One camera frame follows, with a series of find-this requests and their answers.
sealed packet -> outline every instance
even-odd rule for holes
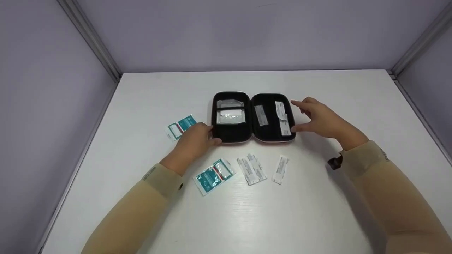
[[[217,160],[212,166],[193,177],[196,186],[203,196],[235,175],[235,170],[225,159]]]
[[[168,125],[165,129],[166,136],[175,141],[179,139],[184,132],[188,130],[193,124],[196,124],[195,119],[192,115],[180,120],[179,122],[174,122]]]

metal frame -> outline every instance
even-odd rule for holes
[[[444,8],[438,17],[427,27],[421,36],[410,46],[407,52],[391,68],[397,77],[408,66],[415,62],[435,42],[452,23],[452,1]]]
[[[110,94],[108,95],[107,100],[105,101],[105,104],[102,107],[100,115],[89,135],[88,141],[80,155],[77,165],[75,166],[75,169],[72,172],[71,178],[69,179],[66,189],[64,190],[58,205],[53,211],[49,224],[41,238],[41,241],[39,242],[38,249],[36,250],[37,254],[40,254],[43,251],[44,246],[47,243],[47,239],[50,235],[50,232],[52,231],[52,228],[55,224],[55,221],[57,220],[58,215],[60,214],[63,203],[66,200],[66,197],[72,187],[75,177],[77,176],[77,173],[80,170],[83,160],[85,159],[86,153],[88,152],[88,149],[94,139],[94,136],[96,135],[99,125],[102,122],[102,119],[104,118],[105,112],[107,111],[108,106],[110,105],[110,102],[118,86],[118,83],[122,77],[122,71],[119,69],[110,52],[108,52],[104,43],[100,40],[100,37],[97,35],[96,31],[94,30],[93,26],[89,22],[86,15],[83,13],[77,1],[76,0],[57,0],[57,1],[63,8],[63,10],[66,12],[68,18],[72,21],[74,26],[80,32],[80,35],[83,37],[83,39],[85,39],[86,43],[91,48],[93,53],[97,56],[101,64],[104,66],[105,70],[108,72],[108,75],[110,75],[110,77],[113,79],[115,85],[114,87],[112,87]]]
[[[427,130],[427,132],[429,133],[430,137],[435,142],[436,146],[439,148],[439,150],[441,151],[443,156],[446,158],[446,160],[449,162],[450,166],[452,167],[452,158],[449,155],[449,153],[448,153],[446,147],[444,146],[444,144],[441,142],[441,140],[436,135],[436,132],[432,129],[430,124],[425,119],[424,115],[421,113],[419,108],[416,106],[416,104],[411,99],[410,95],[406,92],[406,90],[403,88],[403,86],[400,84],[400,82],[397,79],[393,79],[393,81],[394,81],[395,85],[397,86],[397,88],[399,89],[399,91],[402,93],[403,97],[405,97],[405,99],[408,102],[408,104],[410,105],[410,107],[413,109],[413,111],[416,114],[416,116],[421,121],[421,123],[424,126],[425,130]]]
[[[428,121],[425,119],[424,115],[421,113],[416,103],[411,99],[410,95],[403,88],[403,85],[397,80],[397,78],[406,70],[411,64],[416,62],[416,60],[423,55],[432,44],[440,38],[452,25],[452,1],[446,5],[444,10],[438,15],[438,17],[427,27],[427,29],[421,34],[421,36],[411,45],[411,47],[406,51],[406,53],[400,58],[399,61],[392,67],[388,74],[393,79],[395,85],[400,90],[402,95],[405,97],[408,104],[413,109],[416,116],[419,118],[421,123],[424,125],[427,132],[435,141],[436,145],[443,153],[446,160],[452,166],[452,159],[449,151],[445,148],[444,144],[438,138],[435,131],[432,129]]]
[[[112,88],[110,94],[107,97],[107,100],[104,104],[104,106],[102,107],[102,111],[96,121],[96,124],[93,128],[93,130],[91,131],[90,135],[89,135],[89,139],[88,142],[85,145],[85,148],[83,149],[80,158],[77,162],[77,165],[75,166],[74,172],[72,172],[71,178],[69,179],[69,182],[66,186],[66,189],[63,192],[63,195],[58,203],[58,205],[56,206],[55,210],[53,211],[52,214],[52,218],[50,219],[49,225],[47,226],[46,231],[44,232],[44,235],[41,238],[41,241],[39,242],[39,246],[38,246],[38,250],[36,251],[37,254],[40,254],[42,252],[42,250],[44,249],[45,244],[47,243],[47,239],[50,235],[50,232],[52,231],[53,225],[55,224],[55,221],[57,220],[58,215],[60,214],[61,208],[63,206],[64,201],[66,200],[66,197],[69,193],[69,191],[71,190],[72,184],[75,180],[75,177],[77,176],[77,173],[80,170],[80,167],[83,163],[83,160],[85,159],[85,156],[89,150],[89,147],[91,146],[91,143],[93,142],[94,136],[96,135],[96,132],[100,126],[100,123],[102,122],[102,119],[104,118],[105,112],[108,109],[108,106],[110,105],[110,102],[112,101],[113,95],[116,91],[117,86],[115,86],[114,88]]]
[[[111,78],[116,83],[118,83],[121,79],[122,71],[119,69],[110,52],[108,52],[104,43],[100,40],[99,35],[97,35],[88,18],[83,13],[80,5],[76,0],[57,1],[66,12],[72,23],[75,25],[77,30],[79,30],[83,39],[85,39],[86,43],[102,63],[105,70],[108,72]]]

black wristwatch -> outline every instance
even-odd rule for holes
[[[336,170],[342,166],[342,155],[337,158],[331,158],[328,160],[328,165],[330,165],[332,170]]]

black case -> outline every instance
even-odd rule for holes
[[[244,103],[245,110],[244,123],[238,124],[217,124],[217,111],[228,108],[217,108],[217,101],[226,99],[236,99]],[[212,103],[212,136],[221,138],[222,143],[241,143],[248,141],[254,136],[263,142],[289,142],[295,138],[296,133],[292,132],[290,136],[283,136],[279,126],[279,118],[276,113],[275,101],[284,103],[284,110],[286,111],[289,127],[295,125],[292,108],[286,96],[282,94],[256,94],[250,98],[243,92],[220,92],[213,97]],[[256,111],[254,106],[262,105],[267,117],[268,125],[259,126]]]

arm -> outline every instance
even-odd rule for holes
[[[188,166],[209,147],[221,143],[219,139],[208,139],[211,128],[204,123],[190,127],[174,150],[154,165],[106,215],[82,253],[136,253],[180,188]]]
[[[311,118],[292,131],[316,132],[341,144],[342,168],[386,232],[387,254],[452,253],[451,240],[433,210],[375,142],[313,98],[292,103]]]

